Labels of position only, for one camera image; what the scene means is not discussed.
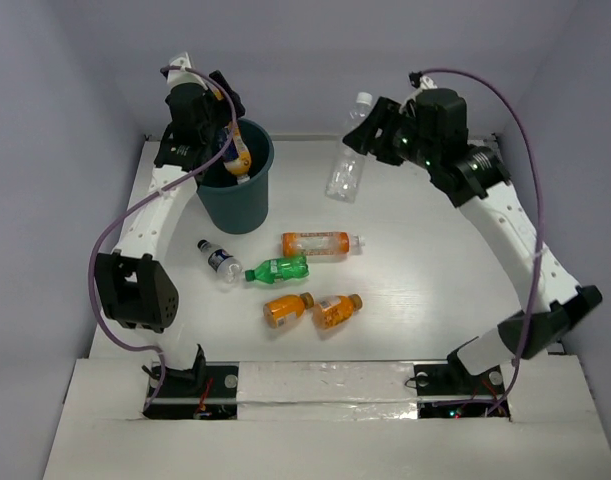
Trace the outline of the orange blue label bottle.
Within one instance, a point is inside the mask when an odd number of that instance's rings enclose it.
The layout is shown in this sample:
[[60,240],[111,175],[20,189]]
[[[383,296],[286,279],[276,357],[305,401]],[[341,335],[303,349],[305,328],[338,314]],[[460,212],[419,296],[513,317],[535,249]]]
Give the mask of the orange blue label bottle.
[[242,184],[250,180],[251,153],[243,141],[239,127],[234,128],[232,124],[224,127],[218,133],[216,138],[218,149],[225,145],[229,136],[232,136],[232,139],[223,152],[223,164],[226,170],[236,178],[237,183]]

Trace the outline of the clear plastic bottle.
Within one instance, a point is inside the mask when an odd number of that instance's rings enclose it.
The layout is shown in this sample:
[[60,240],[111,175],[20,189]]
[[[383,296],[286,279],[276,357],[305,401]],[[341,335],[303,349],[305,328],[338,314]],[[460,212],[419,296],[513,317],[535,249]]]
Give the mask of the clear plastic bottle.
[[372,110],[373,97],[370,93],[359,92],[351,107],[339,137],[331,172],[325,188],[325,195],[333,200],[353,203],[356,199],[361,181],[365,156],[356,153],[343,143],[343,138],[369,115]]

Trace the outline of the long orange label bottle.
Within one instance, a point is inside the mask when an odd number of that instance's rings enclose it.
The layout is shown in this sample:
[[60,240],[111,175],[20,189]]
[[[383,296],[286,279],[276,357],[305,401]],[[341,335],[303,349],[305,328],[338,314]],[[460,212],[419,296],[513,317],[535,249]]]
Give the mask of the long orange label bottle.
[[340,231],[286,232],[281,235],[282,253],[286,257],[344,256],[360,253],[364,246],[362,236]]

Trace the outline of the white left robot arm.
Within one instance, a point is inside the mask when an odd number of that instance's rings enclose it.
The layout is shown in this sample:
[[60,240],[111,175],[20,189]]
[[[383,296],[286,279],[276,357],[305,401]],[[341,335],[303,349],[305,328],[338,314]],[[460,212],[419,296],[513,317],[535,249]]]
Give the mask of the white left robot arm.
[[132,223],[109,253],[94,251],[90,295],[101,328],[108,320],[138,334],[159,358],[149,370],[154,392],[200,392],[205,356],[171,330],[180,300],[163,267],[171,237],[206,171],[222,160],[245,108],[220,71],[200,75],[191,67],[162,69],[171,121],[154,160],[147,196],[127,210]]

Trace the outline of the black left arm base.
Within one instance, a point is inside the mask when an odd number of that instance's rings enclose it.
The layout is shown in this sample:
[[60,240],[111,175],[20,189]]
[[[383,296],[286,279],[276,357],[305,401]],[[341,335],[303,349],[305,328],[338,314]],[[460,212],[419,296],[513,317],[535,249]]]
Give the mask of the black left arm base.
[[190,369],[166,369],[157,395],[161,368],[143,366],[149,376],[143,415],[150,420],[235,420],[239,366],[237,362],[208,362],[198,346]]

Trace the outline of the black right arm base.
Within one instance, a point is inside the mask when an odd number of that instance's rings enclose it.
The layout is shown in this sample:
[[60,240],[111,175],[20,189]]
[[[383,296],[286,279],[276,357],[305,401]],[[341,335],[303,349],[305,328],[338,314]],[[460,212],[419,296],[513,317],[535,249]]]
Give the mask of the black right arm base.
[[510,418],[499,365],[471,375],[451,353],[443,362],[415,363],[404,386],[416,393],[421,419]]

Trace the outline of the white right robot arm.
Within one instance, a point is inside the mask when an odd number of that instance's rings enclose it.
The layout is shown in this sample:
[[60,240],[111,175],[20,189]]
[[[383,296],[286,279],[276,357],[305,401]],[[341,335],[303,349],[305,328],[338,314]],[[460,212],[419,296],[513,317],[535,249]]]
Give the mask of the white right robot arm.
[[545,350],[596,309],[602,294],[581,285],[546,248],[524,213],[509,171],[496,153],[469,141],[467,104],[446,88],[418,93],[408,106],[381,97],[343,143],[378,161],[410,161],[478,230],[503,268],[521,309],[487,333],[454,350],[445,379],[467,392],[482,374]]

